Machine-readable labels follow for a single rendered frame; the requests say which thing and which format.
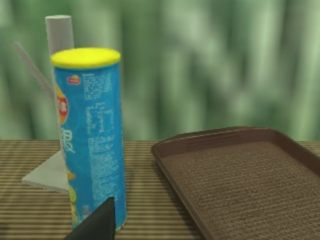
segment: brown tray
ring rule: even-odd
[[[188,133],[152,153],[204,239],[320,240],[320,158],[282,133]]]

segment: tray rim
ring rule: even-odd
[[[167,139],[164,139],[162,141],[157,142],[151,147],[151,153],[155,158],[155,162],[160,168],[160,172],[164,176],[164,178],[167,181],[167,184],[169,185],[169,188],[173,191],[174,195],[178,199],[178,201],[181,203],[181,206],[185,209],[186,213],[190,216],[190,220],[193,223],[193,226],[196,228],[198,234],[204,238],[205,240],[215,240],[214,236],[210,233],[210,231],[205,227],[205,224],[201,221],[196,211],[192,208],[191,204],[187,201],[186,196],[183,194],[183,191],[180,189],[180,187],[174,182],[173,177],[170,175],[168,169],[166,168],[165,164],[162,162],[162,157],[159,154],[159,148],[163,146],[164,144],[170,144],[176,141],[181,141],[185,139],[196,139],[200,137],[206,137],[210,135],[221,135],[221,134],[227,134],[227,133],[236,133],[236,132],[247,132],[247,131],[265,131],[270,132],[274,135],[278,135],[280,137],[285,138],[286,140],[290,141],[292,144],[295,144],[296,147],[299,147],[300,150],[303,150],[304,154],[308,154],[310,157],[317,158],[319,160],[318,165],[320,166],[320,156],[316,155],[312,151],[308,150],[301,144],[299,144],[297,141],[293,140],[292,138],[288,137],[287,135],[281,133],[280,131],[270,128],[270,127],[250,127],[250,126],[236,126],[236,127],[226,127],[226,128],[220,128],[220,129],[213,129],[213,130],[205,130],[205,131],[198,131],[198,132],[190,132],[186,134],[179,134]],[[265,141],[270,142],[277,147],[279,147],[277,144],[272,142],[271,140]]]

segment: blue chip can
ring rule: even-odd
[[[81,58],[84,50],[52,57],[72,226],[114,197],[118,230],[127,218],[119,61],[98,67],[58,64],[73,51]]]

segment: yellow lid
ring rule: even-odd
[[[115,64],[120,58],[116,50],[88,47],[59,51],[51,56],[51,62],[62,68],[94,68]]]

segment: table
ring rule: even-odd
[[[198,240],[150,153],[155,141],[125,142],[128,219],[117,240]],[[320,142],[302,142],[320,155]],[[62,240],[71,230],[67,195],[21,178],[59,149],[56,140],[0,141],[0,239]]]

